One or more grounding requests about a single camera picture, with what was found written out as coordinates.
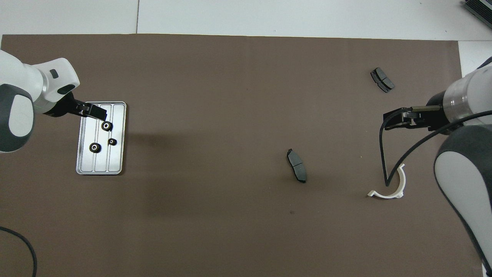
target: brown work surface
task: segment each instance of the brown work surface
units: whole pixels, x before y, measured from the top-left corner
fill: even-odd
[[[0,157],[0,224],[30,239],[40,277],[481,275],[434,181],[444,136],[405,161],[403,198],[366,196],[398,185],[383,183],[382,114],[459,79],[455,41],[5,35],[2,48],[27,64],[65,57],[76,98],[128,105],[119,176],[76,173],[73,115],[38,116]],[[388,164],[427,133],[385,133]],[[25,245],[0,246],[0,276],[29,276]]]

